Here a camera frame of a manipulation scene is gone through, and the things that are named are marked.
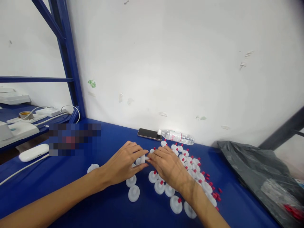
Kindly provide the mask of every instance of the blue metal frame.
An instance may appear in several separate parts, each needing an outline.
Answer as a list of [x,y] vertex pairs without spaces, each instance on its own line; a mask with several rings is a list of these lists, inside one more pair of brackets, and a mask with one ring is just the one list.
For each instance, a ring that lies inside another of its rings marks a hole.
[[72,104],[79,107],[80,117],[84,119],[86,112],[66,0],[49,0],[51,12],[42,0],[32,2],[57,37],[66,78],[0,76],[0,82],[67,82]]

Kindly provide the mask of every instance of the white device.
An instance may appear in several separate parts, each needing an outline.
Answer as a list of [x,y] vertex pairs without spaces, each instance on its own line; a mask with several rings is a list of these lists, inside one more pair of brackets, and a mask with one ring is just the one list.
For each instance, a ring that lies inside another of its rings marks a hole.
[[14,143],[20,139],[25,139],[29,136],[39,133],[38,127],[31,123],[14,123],[8,125],[13,137],[0,141],[0,148]]
[[44,143],[22,152],[19,155],[19,159],[22,162],[29,162],[43,154],[46,154],[48,151],[49,151],[49,146],[48,144]]
[[6,140],[13,137],[13,133],[11,132],[7,123],[0,121],[0,141]]

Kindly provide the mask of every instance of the blue table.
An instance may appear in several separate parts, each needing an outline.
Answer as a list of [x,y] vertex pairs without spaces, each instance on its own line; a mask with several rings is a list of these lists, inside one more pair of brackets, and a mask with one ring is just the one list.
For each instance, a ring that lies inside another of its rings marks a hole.
[[[6,123],[7,120],[18,117],[20,112],[22,112],[22,111],[32,111],[34,108],[37,107],[37,106],[34,106],[34,105],[25,104],[25,103],[17,104],[17,105],[0,104],[0,106],[2,107],[2,109],[0,109],[0,121],[5,122],[5,123]],[[50,118],[51,117],[46,117],[42,120],[38,120],[38,121],[34,122],[33,124],[41,123],[41,122],[46,121]],[[0,153],[6,151],[8,149],[14,148],[14,147],[16,147],[16,146],[18,146],[22,143],[27,142],[28,140],[31,140],[33,138],[36,138],[39,135],[42,135],[42,134],[48,132],[48,127],[44,127],[43,125],[49,125],[49,124],[54,124],[54,123],[66,123],[66,122],[69,121],[70,118],[71,118],[71,115],[64,115],[62,117],[58,117],[56,119],[53,119],[50,122],[42,124],[42,125],[38,126],[39,133],[37,133],[35,135],[32,135],[30,137],[27,137],[25,139],[19,140],[17,142],[14,142],[14,143],[12,143],[10,145],[7,145],[5,147],[0,148]]]
[[[134,129],[91,119],[80,123],[101,123],[104,140],[96,142],[100,147],[98,153],[94,156],[48,157],[8,180],[0,186],[0,218],[80,178],[92,163],[105,164],[127,140],[147,150],[160,146],[158,141],[138,137]],[[240,185],[220,150],[199,144],[185,146],[187,148],[191,155],[201,157],[202,170],[210,174],[215,187],[223,190],[218,208],[231,227],[280,227],[256,198]],[[0,181],[28,164],[16,157],[1,165]],[[83,200],[51,227],[201,227],[199,219],[188,218],[184,210],[175,215],[169,198],[165,194],[156,194],[148,180],[151,170],[154,168],[149,166],[136,175],[136,185],[140,188],[137,202],[128,200],[129,188],[124,181]]]

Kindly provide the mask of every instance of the left hand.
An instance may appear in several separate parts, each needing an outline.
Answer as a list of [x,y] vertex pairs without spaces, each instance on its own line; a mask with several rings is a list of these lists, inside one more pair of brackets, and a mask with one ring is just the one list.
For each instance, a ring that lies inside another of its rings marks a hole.
[[135,142],[127,141],[106,164],[91,172],[98,174],[99,180],[97,181],[103,182],[98,192],[108,186],[118,184],[133,177],[133,175],[147,167],[148,164],[144,163],[132,168],[135,160],[147,153],[147,150],[143,150]]

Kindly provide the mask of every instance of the bottle cap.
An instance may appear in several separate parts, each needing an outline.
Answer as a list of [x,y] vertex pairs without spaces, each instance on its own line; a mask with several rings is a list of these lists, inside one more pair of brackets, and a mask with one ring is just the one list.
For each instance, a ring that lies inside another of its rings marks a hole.
[[139,187],[137,185],[133,185],[128,192],[128,198],[131,202],[135,202],[138,200],[140,194]]

